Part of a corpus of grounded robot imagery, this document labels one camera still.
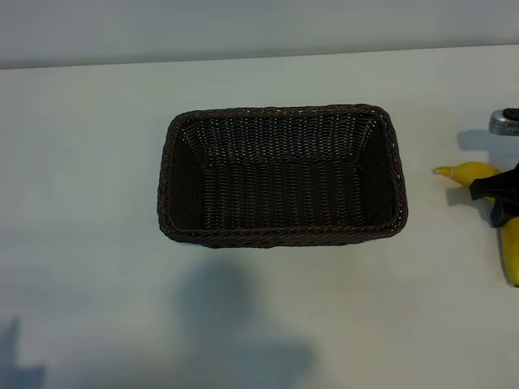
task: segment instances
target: yellow banana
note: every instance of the yellow banana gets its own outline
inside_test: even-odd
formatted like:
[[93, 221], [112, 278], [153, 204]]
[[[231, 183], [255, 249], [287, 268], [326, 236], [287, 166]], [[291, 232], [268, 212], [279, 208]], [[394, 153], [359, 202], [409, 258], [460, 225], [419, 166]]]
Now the yellow banana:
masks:
[[[482, 162], [465, 162], [458, 166], [441, 166], [436, 168], [434, 173], [449, 177], [463, 186], [469, 186], [475, 179], [491, 177], [501, 172]], [[485, 199], [494, 205], [494, 199]], [[500, 239], [506, 277], [513, 286], [519, 288], [519, 217], [511, 219], [500, 228]]]

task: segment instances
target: white surface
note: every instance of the white surface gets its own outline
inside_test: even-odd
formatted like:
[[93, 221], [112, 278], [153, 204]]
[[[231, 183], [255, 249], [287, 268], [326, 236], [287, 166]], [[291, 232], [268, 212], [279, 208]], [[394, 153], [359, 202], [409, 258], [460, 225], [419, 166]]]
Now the white surface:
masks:
[[[231, 389], [517, 387], [519, 290], [504, 282], [495, 231], [449, 205], [446, 194], [468, 195], [431, 168], [517, 163], [519, 138], [486, 128], [517, 105], [518, 62], [519, 46], [501, 46], [0, 71], [0, 314], [22, 319], [20, 362], [45, 363], [51, 389], [207, 387], [194, 377]], [[399, 235], [210, 250], [159, 231], [175, 115], [360, 102], [397, 130], [410, 208]], [[211, 270], [218, 257], [227, 267]], [[256, 303], [241, 327], [236, 291]]]
[[0, 68], [519, 43], [517, 0], [2, 0]]

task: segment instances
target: dark brown wicker basket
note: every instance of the dark brown wicker basket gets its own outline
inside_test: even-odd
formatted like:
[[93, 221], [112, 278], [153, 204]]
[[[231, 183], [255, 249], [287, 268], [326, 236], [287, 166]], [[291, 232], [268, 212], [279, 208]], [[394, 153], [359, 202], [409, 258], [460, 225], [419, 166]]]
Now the dark brown wicker basket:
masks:
[[395, 130], [370, 105], [184, 113], [168, 129], [158, 215], [169, 238], [209, 247], [391, 237], [407, 220]]

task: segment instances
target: rectangular basket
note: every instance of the rectangular basket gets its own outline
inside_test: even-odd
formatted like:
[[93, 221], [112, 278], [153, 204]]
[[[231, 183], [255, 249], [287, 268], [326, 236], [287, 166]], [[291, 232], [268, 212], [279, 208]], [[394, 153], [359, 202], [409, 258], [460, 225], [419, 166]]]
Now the rectangular basket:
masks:
[[370, 105], [193, 111], [168, 129], [162, 232], [209, 247], [347, 245], [407, 220], [397, 137]]

